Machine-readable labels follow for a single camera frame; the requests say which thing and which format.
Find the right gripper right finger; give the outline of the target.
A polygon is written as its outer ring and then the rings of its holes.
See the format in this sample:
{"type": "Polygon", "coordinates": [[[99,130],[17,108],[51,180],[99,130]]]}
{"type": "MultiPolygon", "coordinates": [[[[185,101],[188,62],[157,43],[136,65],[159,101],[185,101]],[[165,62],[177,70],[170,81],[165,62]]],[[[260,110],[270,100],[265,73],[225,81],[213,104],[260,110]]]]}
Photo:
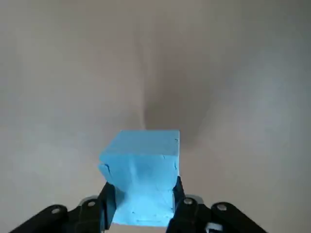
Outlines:
{"type": "Polygon", "coordinates": [[[168,233],[266,233],[236,206],[217,202],[211,207],[185,195],[181,177],[173,188],[174,215],[168,233]]]}

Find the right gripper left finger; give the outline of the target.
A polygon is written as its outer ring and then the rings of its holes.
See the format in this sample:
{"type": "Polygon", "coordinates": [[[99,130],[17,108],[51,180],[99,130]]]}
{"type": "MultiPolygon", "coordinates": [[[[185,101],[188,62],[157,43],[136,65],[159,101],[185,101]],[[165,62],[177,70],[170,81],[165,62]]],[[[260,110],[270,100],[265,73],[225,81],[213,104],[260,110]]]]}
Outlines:
{"type": "Polygon", "coordinates": [[[115,187],[106,183],[99,196],[84,200],[69,211],[54,204],[41,210],[12,233],[103,233],[111,226],[116,211],[115,187]]]}

